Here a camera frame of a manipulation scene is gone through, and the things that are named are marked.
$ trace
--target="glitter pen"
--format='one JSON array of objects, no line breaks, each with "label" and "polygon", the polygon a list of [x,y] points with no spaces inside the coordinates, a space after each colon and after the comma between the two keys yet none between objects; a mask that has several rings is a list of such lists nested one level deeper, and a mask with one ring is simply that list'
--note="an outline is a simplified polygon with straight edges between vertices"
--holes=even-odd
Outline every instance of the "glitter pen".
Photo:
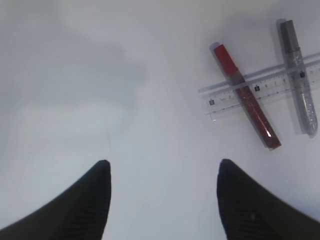
[{"label": "glitter pen", "polygon": [[[213,50],[217,59],[219,60],[223,70],[230,79],[230,84],[235,86],[245,83],[245,79],[240,73],[239,69],[231,59],[228,51],[224,45],[220,45],[214,48],[214,43],[210,49]],[[258,101],[248,86],[240,87],[234,90],[239,100],[242,102],[244,109],[246,110],[252,124],[256,131],[261,136],[265,145],[270,149],[276,149],[281,146],[281,143],[271,127],[271,124],[267,120],[264,112],[262,111]]]}]

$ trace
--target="ruler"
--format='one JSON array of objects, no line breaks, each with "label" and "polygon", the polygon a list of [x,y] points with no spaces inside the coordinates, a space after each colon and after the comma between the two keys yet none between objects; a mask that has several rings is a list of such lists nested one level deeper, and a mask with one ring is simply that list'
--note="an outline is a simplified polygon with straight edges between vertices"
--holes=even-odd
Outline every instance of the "ruler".
[{"label": "ruler", "polygon": [[[303,59],[311,90],[320,87],[320,52]],[[287,96],[294,90],[284,64],[269,67],[255,73],[244,75],[246,83],[230,86],[221,82],[198,91],[205,115],[218,117],[222,113],[242,110],[241,102],[234,93],[235,89],[248,86],[260,104],[268,104]]]}]

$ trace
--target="red marker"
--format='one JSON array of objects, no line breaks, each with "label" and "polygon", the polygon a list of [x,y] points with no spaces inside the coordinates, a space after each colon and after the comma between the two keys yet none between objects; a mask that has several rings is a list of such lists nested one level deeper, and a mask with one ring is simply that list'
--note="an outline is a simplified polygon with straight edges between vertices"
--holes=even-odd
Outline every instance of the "red marker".
[{"label": "red marker", "polygon": [[[244,77],[240,73],[239,69],[231,59],[228,51],[224,45],[216,47],[214,50],[216,57],[218,58],[225,73],[230,78],[230,84],[238,85],[245,82]],[[262,137],[266,146],[270,149],[276,149],[281,146],[281,143],[268,122],[264,112],[262,111],[259,103],[257,102],[254,94],[248,86],[244,86],[234,90],[241,100],[248,116],[250,117],[252,124],[257,132]]]}]

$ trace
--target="pen cap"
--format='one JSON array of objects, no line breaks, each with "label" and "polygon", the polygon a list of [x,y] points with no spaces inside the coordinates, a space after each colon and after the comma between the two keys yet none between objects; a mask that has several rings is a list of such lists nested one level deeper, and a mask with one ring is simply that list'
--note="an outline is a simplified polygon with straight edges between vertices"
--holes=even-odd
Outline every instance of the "pen cap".
[{"label": "pen cap", "polygon": [[235,65],[224,45],[216,47],[213,51],[216,55],[216,58],[219,60],[223,70],[228,76],[231,76],[238,71],[237,66]]},{"label": "pen cap", "polygon": [[297,39],[297,34],[294,27],[294,22],[292,20],[286,21],[280,25],[280,31],[283,40],[283,46],[285,53],[292,53],[294,51],[299,51],[299,43]]}]

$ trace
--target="silver pen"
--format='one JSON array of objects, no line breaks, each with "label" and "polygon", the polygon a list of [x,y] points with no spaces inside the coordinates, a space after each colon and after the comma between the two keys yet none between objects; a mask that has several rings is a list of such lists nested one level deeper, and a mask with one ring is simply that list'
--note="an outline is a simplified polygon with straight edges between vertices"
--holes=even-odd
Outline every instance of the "silver pen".
[{"label": "silver pen", "polygon": [[293,21],[282,23],[280,32],[302,132],[312,138],[317,134],[318,120]]}]

